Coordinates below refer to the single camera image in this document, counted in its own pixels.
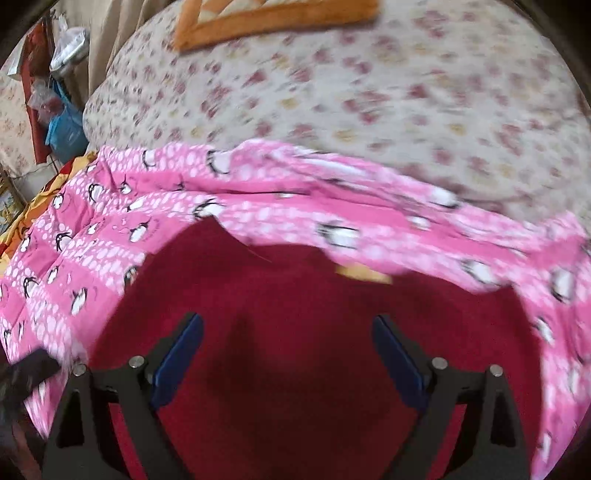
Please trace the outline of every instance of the floral bedsheet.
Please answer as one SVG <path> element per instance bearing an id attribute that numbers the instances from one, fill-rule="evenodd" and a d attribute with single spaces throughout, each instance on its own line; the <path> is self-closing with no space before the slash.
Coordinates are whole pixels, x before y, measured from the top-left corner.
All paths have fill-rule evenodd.
<path id="1" fill-rule="evenodd" d="M 374 24 L 179 56 L 180 2 L 119 52 L 85 111 L 100 147 L 250 138 L 366 158 L 536 221 L 585 225 L 591 132 L 566 64 L 496 0 L 384 0 Z"/>

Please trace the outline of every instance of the blue plastic bag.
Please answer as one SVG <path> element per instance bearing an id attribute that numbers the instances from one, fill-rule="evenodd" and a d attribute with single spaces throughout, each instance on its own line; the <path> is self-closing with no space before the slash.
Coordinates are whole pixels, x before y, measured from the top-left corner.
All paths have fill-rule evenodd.
<path id="1" fill-rule="evenodd" d="M 45 145 L 49 145 L 57 159 L 65 164 L 84 155 L 88 140 L 82 127 L 82 112 L 68 100 L 60 82 L 53 82 L 53 88 L 64 103 L 64 111 L 51 119 Z"/>

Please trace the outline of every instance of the penguin print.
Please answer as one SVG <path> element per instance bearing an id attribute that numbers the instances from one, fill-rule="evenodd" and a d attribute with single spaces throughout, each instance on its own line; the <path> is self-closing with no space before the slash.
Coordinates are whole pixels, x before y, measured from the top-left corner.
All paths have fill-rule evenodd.
<path id="1" fill-rule="evenodd" d="M 573 274 L 565 268 L 555 268 L 550 272 L 550 291 L 560 303 L 568 303 L 574 289 Z"/>
<path id="2" fill-rule="evenodd" d="M 121 195 L 129 195 L 131 193 L 131 187 L 129 183 L 127 183 L 127 176 L 123 177 L 123 181 L 119 185 L 119 191 Z"/>
<path id="3" fill-rule="evenodd" d="M 10 341 L 10 338 L 12 336 L 12 331 L 10 329 L 5 329 L 4 330 L 4 345 L 6 346 L 6 348 L 8 349 L 8 342 Z"/>
<path id="4" fill-rule="evenodd" d="M 88 198 L 90 203 L 97 203 L 99 201 L 100 194 L 103 193 L 103 186 L 98 183 L 93 183 L 88 187 Z"/>
<path id="5" fill-rule="evenodd" d="M 22 241 L 22 243 L 21 243 L 21 247 L 20 247 L 20 249 L 19 249 L 19 250 L 20 250 L 22 253 L 26 252 L 26 251 L 27 251 L 27 248 L 29 248 L 29 245 L 30 245 L 30 244 L 31 244 L 31 236 L 30 236 L 30 235 L 27 235 L 27 236 L 25 237 L 25 239 Z"/>
<path id="6" fill-rule="evenodd" d="M 429 231 L 431 229 L 431 222 L 425 217 L 412 216 L 408 217 L 408 221 L 419 230 Z"/>
<path id="7" fill-rule="evenodd" d="M 64 203 L 63 193 L 58 193 L 56 196 L 53 197 L 53 201 L 51 202 L 53 208 L 55 208 L 56 210 L 60 209 L 62 203 Z"/>
<path id="8" fill-rule="evenodd" d="M 59 265 L 56 265 L 55 267 L 53 267 L 49 271 L 49 273 L 47 274 L 47 284 L 48 285 L 51 285 L 55 281 L 55 279 L 57 277 L 57 273 L 59 272 L 59 270 L 60 270 Z"/>
<path id="9" fill-rule="evenodd" d="M 124 291 L 135 281 L 135 277 L 138 276 L 138 266 L 132 265 L 127 269 L 123 277 L 123 288 Z"/>
<path id="10" fill-rule="evenodd" d="M 96 233 L 96 231 L 99 229 L 99 227 L 100 227 L 100 222 L 93 223 L 92 225 L 90 225 L 88 227 L 88 229 L 86 230 L 86 233 L 88 235 L 94 235 Z"/>
<path id="11" fill-rule="evenodd" d="M 70 232 L 58 233 L 56 235 L 56 250 L 63 252 L 70 240 L 72 240 Z"/>
<path id="12" fill-rule="evenodd" d="M 193 216 L 195 217 L 195 220 L 212 215 L 214 217 L 218 217 L 223 212 L 225 207 L 225 205 L 218 203 L 217 199 L 215 198 L 207 199 L 205 202 L 200 203 L 193 209 Z"/>
<path id="13" fill-rule="evenodd" d="M 538 444 L 538 450 L 540 451 L 540 456 L 544 463 L 548 463 L 548 459 L 550 458 L 550 449 L 552 447 L 552 435 L 551 433 L 546 430 L 542 435 L 542 439 Z"/>
<path id="14" fill-rule="evenodd" d="M 360 237 L 360 232 L 356 228 L 332 223 L 319 223 L 316 232 L 333 247 L 356 249 Z"/>
<path id="15" fill-rule="evenodd" d="M 429 202 L 449 209 L 457 208 L 460 205 L 460 200 L 455 193 L 441 187 L 433 187 L 429 195 Z"/>
<path id="16" fill-rule="evenodd" d="M 477 282 L 483 285 L 498 285 L 491 268 L 485 263 L 478 260 L 462 260 L 461 265 L 464 272 L 471 275 Z"/>
<path id="17" fill-rule="evenodd" d="M 133 212 L 138 208 L 142 208 L 144 206 L 144 197 L 140 197 L 137 200 L 131 202 L 127 207 L 125 207 L 126 212 Z"/>
<path id="18" fill-rule="evenodd" d="M 146 170 L 154 168 L 156 166 L 156 155 L 153 151 L 144 150 L 142 152 L 142 163 Z"/>
<path id="19" fill-rule="evenodd" d="M 207 152 L 205 163 L 216 177 L 218 175 L 227 175 L 230 173 L 231 157 L 231 152 L 210 150 Z"/>
<path id="20" fill-rule="evenodd" d="M 84 307 L 84 305 L 86 304 L 88 289 L 86 287 L 81 288 L 78 291 L 73 291 L 72 295 L 72 308 L 70 312 L 72 315 L 78 315 L 82 310 L 82 307 Z"/>
<path id="21" fill-rule="evenodd" d="M 25 278 L 25 280 L 22 281 L 22 289 L 25 293 L 26 299 L 31 298 L 31 295 L 33 295 L 33 292 L 35 291 L 38 285 L 39 282 L 35 277 L 27 277 Z"/>
<path id="22" fill-rule="evenodd" d="M 554 333 L 550 328 L 550 325 L 542 317 L 536 317 L 534 320 L 534 328 L 538 330 L 540 336 L 548 342 L 551 346 L 554 346 Z"/>
<path id="23" fill-rule="evenodd" d="M 133 244 L 139 242 L 145 233 L 148 231 L 148 223 L 142 222 L 137 227 L 129 230 L 129 241 Z"/>

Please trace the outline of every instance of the blue gripper pad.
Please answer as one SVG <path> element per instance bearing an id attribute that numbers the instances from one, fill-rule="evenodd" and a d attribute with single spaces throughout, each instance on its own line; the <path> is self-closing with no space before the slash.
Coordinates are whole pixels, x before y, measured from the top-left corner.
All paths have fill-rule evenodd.
<path id="1" fill-rule="evenodd" d="M 195 314 L 154 374 L 152 408 L 157 410 L 172 402 L 202 340 L 203 319 Z"/>
<path id="2" fill-rule="evenodd" d="M 428 394 L 423 378 L 402 344 L 380 317 L 374 318 L 372 339 L 404 404 L 418 411 L 424 411 L 427 407 Z"/>

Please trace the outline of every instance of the orange pillow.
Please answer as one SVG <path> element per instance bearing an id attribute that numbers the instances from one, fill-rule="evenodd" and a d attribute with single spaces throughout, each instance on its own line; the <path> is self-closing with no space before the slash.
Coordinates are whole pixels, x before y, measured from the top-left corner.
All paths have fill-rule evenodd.
<path id="1" fill-rule="evenodd" d="M 184 51 L 278 30 L 369 21 L 378 0 L 185 0 L 174 35 Z"/>

